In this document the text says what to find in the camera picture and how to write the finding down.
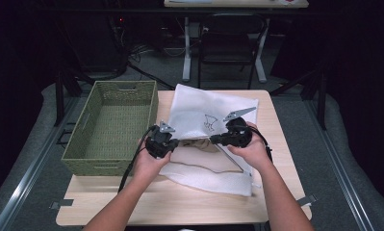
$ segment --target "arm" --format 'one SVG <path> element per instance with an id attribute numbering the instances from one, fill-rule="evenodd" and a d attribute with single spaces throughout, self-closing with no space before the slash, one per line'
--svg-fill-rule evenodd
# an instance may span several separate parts
<path id="1" fill-rule="evenodd" d="M 232 153 L 243 157 L 247 163 L 260 172 L 272 231 L 314 230 L 278 170 L 267 156 L 264 143 L 258 135 L 253 133 L 251 143 L 245 148 L 232 145 L 227 147 Z"/>
<path id="2" fill-rule="evenodd" d="M 90 220 L 84 230 L 124 230 L 141 195 L 170 160 L 171 152 L 163 159 L 156 160 L 144 148 L 144 143 L 141 148 L 132 180 Z"/>

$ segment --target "light wood tabletop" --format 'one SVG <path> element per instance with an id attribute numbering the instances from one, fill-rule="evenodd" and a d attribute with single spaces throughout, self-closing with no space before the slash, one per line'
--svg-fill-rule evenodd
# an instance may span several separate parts
<path id="1" fill-rule="evenodd" d="M 171 8 L 307 8 L 307 0 L 165 0 Z"/>
<path id="2" fill-rule="evenodd" d="M 285 140 L 269 93 L 265 90 L 218 90 L 217 92 L 259 99 L 257 126 L 272 148 L 275 166 L 296 199 L 305 196 L 294 161 Z M 172 90 L 161 90 L 157 123 L 168 121 Z M 253 171 L 255 184 L 261 176 Z M 62 206 L 57 223 L 61 226 L 86 225 L 115 195 L 121 177 L 73 175 L 64 199 L 73 199 L 71 206 Z M 308 218 L 312 213 L 303 206 Z M 176 184 L 158 176 L 141 196 L 129 225 L 183 225 L 258 223 L 268 220 L 262 188 L 253 187 L 250 197 L 203 192 Z"/>

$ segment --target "person's left arm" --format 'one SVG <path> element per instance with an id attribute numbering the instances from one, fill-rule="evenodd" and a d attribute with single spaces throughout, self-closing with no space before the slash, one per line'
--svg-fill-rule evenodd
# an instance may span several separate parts
<path id="1" fill-rule="evenodd" d="M 171 152 L 163 159 L 157 160 L 149 155 L 144 143 L 141 148 L 135 161 L 132 180 L 90 220 L 84 230 L 124 230 L 141 195 L 170 160 Z"/>

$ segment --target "chair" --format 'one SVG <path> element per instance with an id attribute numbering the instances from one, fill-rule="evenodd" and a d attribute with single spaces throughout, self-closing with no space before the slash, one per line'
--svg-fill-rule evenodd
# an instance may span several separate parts
<path id="1" fill-rule="evenodd" d="M 251 65 L 247 88 L 251 88 L 255 60 L 267 22 L 253 13 L 214 13 L 199 25 L 198 87 L 202 64 Z M 255 41 L 249 35 L 257 35 Z"/>

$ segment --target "basket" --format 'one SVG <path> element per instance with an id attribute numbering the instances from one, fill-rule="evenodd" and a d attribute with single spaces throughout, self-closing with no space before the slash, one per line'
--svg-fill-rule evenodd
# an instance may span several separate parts
<path id="1" fill-rule="evenodd" d="M 158 105 L 155 81 L 96 81 L 62 162 L 75 175 L 123 175 Z"/>

